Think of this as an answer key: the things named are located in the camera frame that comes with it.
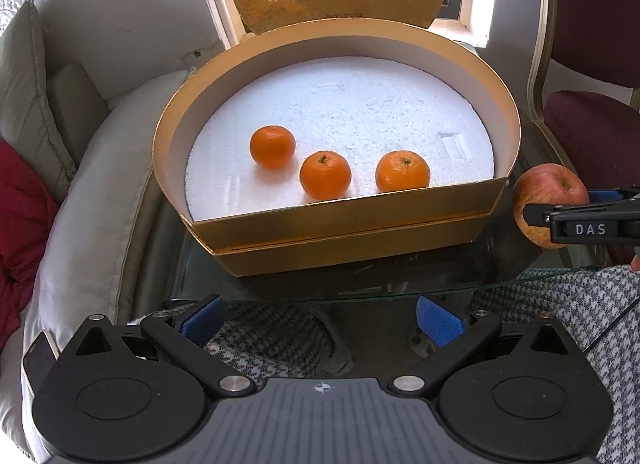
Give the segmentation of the person's right hand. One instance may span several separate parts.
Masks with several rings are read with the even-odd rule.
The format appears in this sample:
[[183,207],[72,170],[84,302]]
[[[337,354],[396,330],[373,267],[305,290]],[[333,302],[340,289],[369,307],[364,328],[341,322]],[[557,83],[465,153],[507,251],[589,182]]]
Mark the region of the person's right hand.
[[635,255],[634,259],[631,260],[630,268],[632,271],[640,271],[640,256]]

